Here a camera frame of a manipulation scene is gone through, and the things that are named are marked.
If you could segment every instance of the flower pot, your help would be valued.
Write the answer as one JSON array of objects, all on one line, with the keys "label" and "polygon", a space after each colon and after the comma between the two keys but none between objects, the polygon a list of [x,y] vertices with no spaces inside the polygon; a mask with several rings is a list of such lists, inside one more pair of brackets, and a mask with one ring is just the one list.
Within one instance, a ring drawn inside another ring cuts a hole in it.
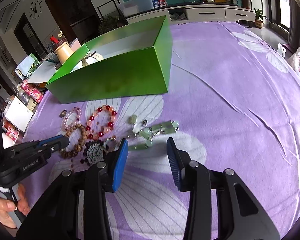
[{"label": "flower pot", "polygon": [[241,0],[242,1],[242,7],[246,9],[251,9],[251,3],[250,0]]},{"label": "flower pot", "polygon": [[256,26],[257,28],[259,28],[259,29],[262,29],[262,27],[263,27],[263,21],[261,21],[261,20],[256,20],[256,21],[254,22],[254,24],[255,24],[255,26]]}]

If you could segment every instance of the open cardboard box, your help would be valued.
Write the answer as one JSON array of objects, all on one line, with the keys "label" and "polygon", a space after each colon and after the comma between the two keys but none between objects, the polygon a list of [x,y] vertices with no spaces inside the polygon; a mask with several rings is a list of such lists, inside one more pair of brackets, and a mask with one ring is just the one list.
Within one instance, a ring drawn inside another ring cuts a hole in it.
[{"label": "open cardboard box", "polygon": [[[104,60],[72,69],[87,52]],[[172,36],[165,16],[129,24],[83,44],[46,87],[63,104],[168,92]]]}]

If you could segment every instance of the floral tablecloth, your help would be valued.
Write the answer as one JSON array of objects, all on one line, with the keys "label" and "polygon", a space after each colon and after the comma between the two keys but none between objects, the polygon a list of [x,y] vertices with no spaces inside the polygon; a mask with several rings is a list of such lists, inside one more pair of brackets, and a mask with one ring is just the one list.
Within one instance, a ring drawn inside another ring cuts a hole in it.
[{"label": "floral tablecloth", "polygon": [[[138,116],[138,125],[144,119],[148,124],[179,121],[180,130],[172,135],[177,147],[208,169],[234,169],[284,236],[300,216],[300,79],[276,51],[237,23],[173,25],[171,32],[169,93],[61,105],[48,92],[29,124],[25,141],[62,133],[58,116],[74,106],[82,109],[84,124],[97,107],[113,106],[118,118],[107,135],[117,138],[131,132],[127,120],[132,114]],[[99,130],[107,117],[102,112],[92,129]],[[119,190],[106,195],[114,240],[183,238],[189,194],[178,192],[173,183],[166,155],[169,136],[157,136],[147,150],[129,152]],[[76,131],[69,149],[78,139]],[[71,162],[55,154],[28,177],[24,184],[30,203],[64,169],[87,169],[81,158],[79,154]],[[83,192],[81,237],[82,197]],[[212,204],[214,238],[215,196]]]}]

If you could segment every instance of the metal screw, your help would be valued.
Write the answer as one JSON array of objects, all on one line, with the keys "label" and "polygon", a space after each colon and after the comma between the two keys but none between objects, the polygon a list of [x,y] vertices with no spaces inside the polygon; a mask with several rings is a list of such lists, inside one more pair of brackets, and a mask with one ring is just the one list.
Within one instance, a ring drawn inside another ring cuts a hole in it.
[{"label": "metal screw", "polygon": [[196,161],[190,161],[189,165],[193,168],[197,168],[199,166],[199,163],[197,163]]},{"label": "metal screw", "polygon": [[105,163],[105,162],[98,162],[97,163],[97,167],[99,168],[99,169],[102,169],[102,168],[104,168],[104,167],[106,167],[107,166],[107,164]]},{"label": "metal screw", "polygon": [[62,174],[62,176],[64,176],[64,177],[68,177],[68,176],[70,176],[70,174],[71,174],[71,170],[64,170],[61,174]]},{"label": "metal screw", "polygon": [[232,175],[234,175],[234,170],[226,169],[226,174],[228,174],[229,176],[232,176]]}]

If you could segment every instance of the white flower pattern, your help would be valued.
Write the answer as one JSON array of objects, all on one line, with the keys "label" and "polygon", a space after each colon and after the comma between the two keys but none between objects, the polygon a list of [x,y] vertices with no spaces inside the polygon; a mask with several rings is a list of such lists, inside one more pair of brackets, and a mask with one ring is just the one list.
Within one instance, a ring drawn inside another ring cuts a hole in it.
[{"label": "white flower pattern", "polygon": [[238,42],[239,45],[252,51],[266,53],[266,59],[273,67],[283,73],[289,72],[289,64],[265,41],[249,30],[244,30],[243,32],[247,35],[243,33],[232,32],[233,36],[242,40]]},{"label": "white flower pattern", "polygon": [[[114,106],[118,111],[118,119],[115,120],[115,129],[106,134],[107,137],[116,135],[117,139],[131,134],[132,125],[127,123],[128,118],[137,115],[137,127],[141,126],[144,119],[150,125],[158,119],[163,110],[162,95],[149,95],[130,97],[120,107],[121,99],[107,99],[89,101],[85,109],[86,119],[92,112],[103,104]],[[101,125],[106,125],[108,113],[102,111],[94,120],[91,127],[95,131],[100,130]],[[78,141],[79,134],[70,137],[69,150]],[[169,160],[166,153],[166,141],[173,137],[178,149],[185,150],[193,160],[204,164],[206,161],[206,149],[203,144],[195,137],[182,132],[182,129],[175,134],[160,135],[154,138],[154,145],[147,150],[131,151],[128,154],[126,166],[137,168],[145,172],[158,172],[160,174],[171,174]],[[142,143],[142,138],[129,139],[130,145]],[[49,183],[51,183],[63,170],[73,169],[81,171],[87,169],[87,165],[82,165],[79,159],[62,160],[54,165],[51,170]],[[114,193],[122,213],[131,230],[144,238],[153,240],[182,239],[186,225],[187,207],[179,198],[166,186],[132,171],[125,170],[121,186]],[[79,231],[83,234],[83,194],[80,193],[78,225]],[[116,213],[107,202],[111,233],[114,239],[119,238],[117,228]]]}]

